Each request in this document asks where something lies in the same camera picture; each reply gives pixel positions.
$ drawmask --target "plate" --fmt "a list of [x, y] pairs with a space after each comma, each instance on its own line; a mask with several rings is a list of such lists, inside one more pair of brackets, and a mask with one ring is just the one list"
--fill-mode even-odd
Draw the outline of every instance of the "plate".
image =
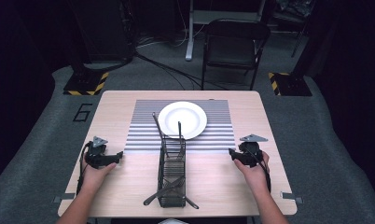
[[178, 121], [183, 137], [188, 140], [204, 131], [207, 115], [198, 105], [184, 101], [166, 105], [159, 113], [160, 128], [170, 137], [179, 137]]

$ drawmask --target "forearm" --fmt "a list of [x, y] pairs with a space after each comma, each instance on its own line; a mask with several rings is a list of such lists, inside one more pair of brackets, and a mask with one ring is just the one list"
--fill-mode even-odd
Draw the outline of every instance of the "forearm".
[[263, 224], [289, 223], [267, 189], [251, 189]]
[[82, 189], [75, 197], [64, 214], [57, 221], [58, 224], [64, 223], [87, 223], [90, 206], [94, 199], [95, 192]]

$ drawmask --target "striped placemat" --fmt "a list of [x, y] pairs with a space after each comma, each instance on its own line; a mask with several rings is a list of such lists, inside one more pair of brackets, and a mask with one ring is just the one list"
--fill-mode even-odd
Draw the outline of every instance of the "striped placemat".
[[[207, 115], [207, 125], [197, 137], [187, 140], [187, 150], [228, 150], [235, 148], [227, 100], [183, 100], [200, 106]], [[152, 113], [175, 100], [137, 100], [125, 150], [160, 150], [160, 136]]]

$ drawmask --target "person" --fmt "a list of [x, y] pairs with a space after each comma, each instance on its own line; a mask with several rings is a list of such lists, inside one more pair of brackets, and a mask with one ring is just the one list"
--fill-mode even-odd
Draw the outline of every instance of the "person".
[[116, 167], [116, 164], [113, 162], [102, 169], [95, 169], [83, 160], [83, 167], [85, 167], [85, 170], [82, 188], [57, 221], [57, 224], [87, 223], [94, 196], [103, 184], [106, 175]]
[[[269, 155], [263, 151], [263, 162], [265, 167], [269, 164]], [[246, 183], [254, 195], [259, 209], [260, 219], [263, 224], [284, 224], [289, 223], [281, 212], [267, 188], [266, 175], [261, 166], [252, 168], [243, 165], [239, 160], [234, 160], [237, 168], [243, 173]]]
[[[268, 162], [269, 155], [266, 152], [263, 152], [263, 165], [268, 167], [266, 166]], [[234, 163], [243, 173], [245, 181], [254, 195], [262, 223], [288, 223], [280, 208], [271, 197], [271, 194], [267, 188], [266, 176], [261, 166], [250, 168], [243, 165], [239, 160], [234, 160]], [[85, 160], [83, 160], [83, 167], [86, 168], [84, 170], [84, 181], [82, 188], [57, 221], [58, 224], [87, 223], [90, 206], [94, 196], [103, 184], [106, 175], [116, 167], [116, 164], [111, 163], [102, 169], [95, 169], [89, 166]]]

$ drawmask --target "light wood tabletop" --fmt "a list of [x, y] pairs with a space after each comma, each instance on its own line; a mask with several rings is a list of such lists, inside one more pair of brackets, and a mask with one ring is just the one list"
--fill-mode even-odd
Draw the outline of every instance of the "light wood tabletop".
[[[126, 146], [137, 100], [227, 100], [235, 148], [240, 138], [255, 134], [267, 138], [260, 149], [270, 156], [271, 196], [284, 215], [294, 215], [294, 201], [280, 192], [292, 192], [271, 132], [265, 108], [255, 91], [106, 91], [95, 112], [82, 147], [94, 136], [106, 139], [106, 154], [116, 155]], [[224, 151], [189, 151], [186, 155], [186, 195], [200, 208], [162, 208], [157, 200], [143, 201], [157, 191], [159, 151], [124, 151], [120, 164], [105, 178], [90, 210], [91, 217], [248, 217], [257, 216], [257, 204], [243, 175]], [[65, 193], [75, 193], [79, 158]], [[62, 200], [59, 216], [72, 200]]]

